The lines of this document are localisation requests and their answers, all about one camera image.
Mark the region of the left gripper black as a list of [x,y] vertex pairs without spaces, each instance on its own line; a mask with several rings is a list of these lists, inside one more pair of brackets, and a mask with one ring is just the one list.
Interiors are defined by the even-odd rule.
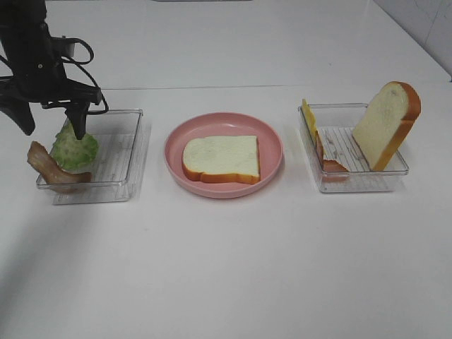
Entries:
[[28,102],[49,102],[55,107],[72,102],[67,105],[65,114],[75,137],[81,140],[86,133],[89,104],[100,104],[102,92],[96,82],[86,85],[68,78],[64,64],[82,69],[94,59],[94,51],[77,38],[74,56],[67,59],[53,50],[51,37],[44,21],[1,25],[1,45],[13,72],[7,93],[20,99],[1,98],[1,111],[30,136],[35,130],[35,121]]

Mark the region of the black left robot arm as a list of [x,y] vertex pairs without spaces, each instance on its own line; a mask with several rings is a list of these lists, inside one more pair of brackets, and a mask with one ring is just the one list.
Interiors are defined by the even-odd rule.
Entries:
[[1,77],[1,111],[29,136],[35,130],[30,103],[45,109],[63,107],[78,140],[85,135],[89,106],[105,103],[97,83],[87,85],[71,80],[65,64],[82,69],[84,61],[73,58],[75,44],[84,46],[89,58],[92,48],[83,40],[52,37],[45,20],[44,1],[1,2],[1,61],[10,76]]

